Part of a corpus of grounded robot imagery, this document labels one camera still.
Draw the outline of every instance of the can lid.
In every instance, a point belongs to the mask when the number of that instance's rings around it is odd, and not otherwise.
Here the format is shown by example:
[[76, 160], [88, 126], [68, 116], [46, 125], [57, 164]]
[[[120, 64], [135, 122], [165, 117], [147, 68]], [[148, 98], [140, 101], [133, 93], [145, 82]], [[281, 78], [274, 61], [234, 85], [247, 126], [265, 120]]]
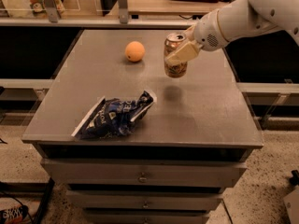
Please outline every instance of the can lid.
[[167, 36], [167, 40], [173, 42], [180, 42], [186, 39], [186, 35], [184, 33], [173, 33]]

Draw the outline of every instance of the shoe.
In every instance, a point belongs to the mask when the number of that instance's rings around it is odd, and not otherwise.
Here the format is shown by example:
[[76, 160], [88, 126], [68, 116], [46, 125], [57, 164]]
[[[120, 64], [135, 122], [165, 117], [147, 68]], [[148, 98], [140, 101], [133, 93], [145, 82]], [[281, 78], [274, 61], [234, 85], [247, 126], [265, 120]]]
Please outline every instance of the shoe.
[[17, 224], [28, 215], [28, 206], [21, 205], [0, 211], [0, 224]]

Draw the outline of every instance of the concrete floor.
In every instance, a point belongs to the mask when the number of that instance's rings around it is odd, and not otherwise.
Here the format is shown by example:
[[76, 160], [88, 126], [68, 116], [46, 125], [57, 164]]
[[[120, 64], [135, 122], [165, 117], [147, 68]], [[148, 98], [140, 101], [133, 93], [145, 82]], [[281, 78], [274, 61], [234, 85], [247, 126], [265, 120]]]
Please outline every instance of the concrete floor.
[[[263, 131], [264, 147], [248, 158], [248, 170], [224, 201], [234, 224], [289, 224], [283, 197], [294, 190], [289, 184], [291, 170], [299, 169], [299, 121], [271, 120]], [[47, 182], [36, 150], [21, 141], [26, 124], [6, 117], [0, 123], [0, 180], [2, 182]], [[223, 204], [210, 213], [207, 224], [230, 224]], [[65, 197], [65, 186], [55, 184], [43, 224], [85, 224], [81, 210]]]

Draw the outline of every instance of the gold soda can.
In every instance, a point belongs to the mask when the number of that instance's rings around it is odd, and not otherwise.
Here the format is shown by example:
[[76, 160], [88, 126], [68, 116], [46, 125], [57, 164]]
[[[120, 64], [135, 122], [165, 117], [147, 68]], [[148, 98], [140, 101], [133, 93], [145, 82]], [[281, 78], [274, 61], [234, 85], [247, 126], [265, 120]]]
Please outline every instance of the gold soda can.
[[[164, 42], [164, 57], [168, 56], [172, 51], [187, 39], [184, 33], [173, 33], [167, 36]], [[186, 74], [187, 62], [180, 63], [178, 65], [170, 65], [164, 59], [164, 70], [166, 74], [171, 78], [179, 78]]]

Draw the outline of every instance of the crumpled snack bag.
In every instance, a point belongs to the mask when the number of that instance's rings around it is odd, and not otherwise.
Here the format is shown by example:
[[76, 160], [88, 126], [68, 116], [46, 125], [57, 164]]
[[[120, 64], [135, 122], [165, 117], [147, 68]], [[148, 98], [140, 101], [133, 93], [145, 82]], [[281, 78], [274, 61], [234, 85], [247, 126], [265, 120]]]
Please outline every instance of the crumpled snack bag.
[[138, 100], [106, 100], [103, 97], [87, 113], [72, 136], [99, 139], [130, 135], [155, 102], [156, 96], [150, 91], [144, 91]]

